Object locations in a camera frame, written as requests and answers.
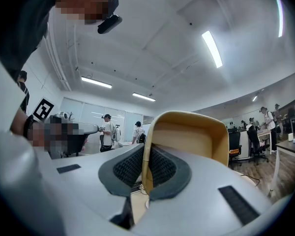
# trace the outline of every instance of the chair back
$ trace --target chair back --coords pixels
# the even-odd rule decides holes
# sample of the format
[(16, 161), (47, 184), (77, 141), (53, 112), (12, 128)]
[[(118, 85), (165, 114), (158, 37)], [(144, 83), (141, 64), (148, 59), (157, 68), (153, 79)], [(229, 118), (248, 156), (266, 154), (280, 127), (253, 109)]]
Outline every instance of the chair back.
[(240, 141), (240, 133), (230, 133), (229, 141), (230, 141), (230, 150), (238, 149), (239, 148), (239, 141)]
[(255, 129), (247, 131), (248, 138), (252, 145), (254, 146), (254, 152), (256, 152), (260, 148), (260, 142), (258, 138), (257, 131)]
[(224, 123), (191, 112), (165, 112), (154, 119), (146, 139), (142, 184), (147, 193), (153, 188), (148, 168), (152, 144), (208, 157), (228, 166), (229, 138)]

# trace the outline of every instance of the cup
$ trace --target cup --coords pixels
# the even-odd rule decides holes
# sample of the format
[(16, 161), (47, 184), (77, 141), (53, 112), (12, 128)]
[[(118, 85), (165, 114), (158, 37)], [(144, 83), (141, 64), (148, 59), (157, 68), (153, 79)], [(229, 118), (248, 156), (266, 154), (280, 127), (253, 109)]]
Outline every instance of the cup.
[(294, 134), (293, 133), (289, 134), (289, 142), (291, 142), (293, 139), (294, 139)]

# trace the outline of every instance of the ceiling light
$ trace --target ceiling light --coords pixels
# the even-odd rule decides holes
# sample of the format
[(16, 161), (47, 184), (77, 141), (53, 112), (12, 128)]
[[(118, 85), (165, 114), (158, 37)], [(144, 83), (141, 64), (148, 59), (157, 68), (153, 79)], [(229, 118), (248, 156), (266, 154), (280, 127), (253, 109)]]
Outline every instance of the ceiling light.
[(208, 46), (212, 57), (214, 59), (214, 62), (216, 64), (216, 68), (219, 68), (223, 65), (222, 60), (221, 60), (221, 56), (218, 52), (218, 49), (216, 47), (215, 41), (211, 35), (210, 31), (207, 31), (205, 33), (202, 34), (202, 38), (205, 40), (206, 45)]
[(102, 87), (106, 87), (106, 88), (109, 88), (111, 89), (113, 86), (110, 85), (110, 84), (106, 84), (106, 83), (102, 83), (100, 81), (96, 81), (96, 80), (92, 80), (92, 79), (89, 79), (89, 78), (86, 78), (86, 77), (81, 77), (81, 79), (85, 82), (90, 82), (90, 83), (93, 83), (93, 84), (96, 84), (96, 85), (99, 85), (99, 86), (102, 86)]
[(144, 99), (144, 100), (155, 101), (155, 100), (152, 99), (152, 98), (148, 98), (148, 97), (146, 97), (146, 96), (143, 96), (143, 95), (137, 94), (137, 93), (135, 93), (135, 92), (134, 92), (132, 95), (135, 96), (135, 97), (142, 98), (142, 99)]
[(281, 0), (276, 0), (277, 7), (279, 9), (279, 37), (283, 35), (283, 5)]

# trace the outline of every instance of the black pants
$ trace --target black pants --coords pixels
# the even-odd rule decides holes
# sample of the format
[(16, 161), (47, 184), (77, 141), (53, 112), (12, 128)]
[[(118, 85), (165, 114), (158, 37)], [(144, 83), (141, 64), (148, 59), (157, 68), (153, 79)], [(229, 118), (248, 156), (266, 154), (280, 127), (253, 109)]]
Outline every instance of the black pants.
[(272, 150), (276, 150), (276, 128), (271, 129)]
[(111, 146), (105, 146), (105, 145), (103, 145), (100, 148), (100, 152), (105, 152), (105, 151), (110, 151), (110, 150), (112, 150), (112, 145)]

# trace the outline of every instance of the white ceiling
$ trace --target white ceiling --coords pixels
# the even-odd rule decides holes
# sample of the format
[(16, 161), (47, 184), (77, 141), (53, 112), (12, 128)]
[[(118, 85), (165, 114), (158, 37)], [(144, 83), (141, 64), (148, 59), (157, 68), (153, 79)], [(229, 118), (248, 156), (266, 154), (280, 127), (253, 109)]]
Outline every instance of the white ceiling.
[[(123, 22), (105, 35), (97, 26), (51, 14), (51, 38), (73, 90), (158, 110), (178, 108), (206, 94), (231, 93), (238, 82), (258, 81), (281, 60), (295, 60), (287, 23), (284, 36), (277, 37), (276, 0), (119, 0), (116, 14)], [(219, 69), (201, 36), (207, 30), (222, 58)], [(290, 72), (273, 76), (279, 81), (295, 72), (292, 65), (286, 69)], [(82, 82), (80, 76), (87, 75), (113, 88)], [(237, 90), (244, 95), (264, 86)], [(134, 92), (152, 94), (156, 102), (137, 99)]]

